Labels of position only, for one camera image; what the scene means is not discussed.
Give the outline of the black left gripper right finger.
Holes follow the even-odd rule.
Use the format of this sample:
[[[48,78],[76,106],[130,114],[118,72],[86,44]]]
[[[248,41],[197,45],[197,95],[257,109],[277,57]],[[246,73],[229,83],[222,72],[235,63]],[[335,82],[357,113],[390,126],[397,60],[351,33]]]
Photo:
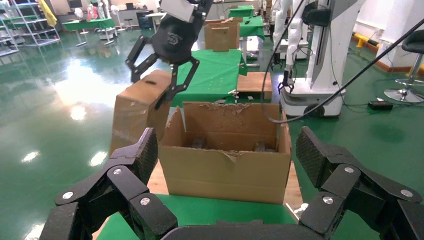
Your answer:
[[[415,190],[360,163],[346,148],[321,141],[304,126],[296,140],[296,157],[318,190],[299,224],[330,239],[351,211],[382,240],[421,240],[424,206]]]

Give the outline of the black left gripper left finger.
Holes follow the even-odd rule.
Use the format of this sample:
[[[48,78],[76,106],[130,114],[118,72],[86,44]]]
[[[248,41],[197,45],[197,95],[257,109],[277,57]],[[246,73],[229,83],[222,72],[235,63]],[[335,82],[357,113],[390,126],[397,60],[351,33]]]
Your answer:
[[[40,238],[90,240],[119,213],[139,239],[162,239],[178,220],[148,188],[157,161],[157,134],[148,127],[137,143],[116,149],[100,171],[57,195]]]

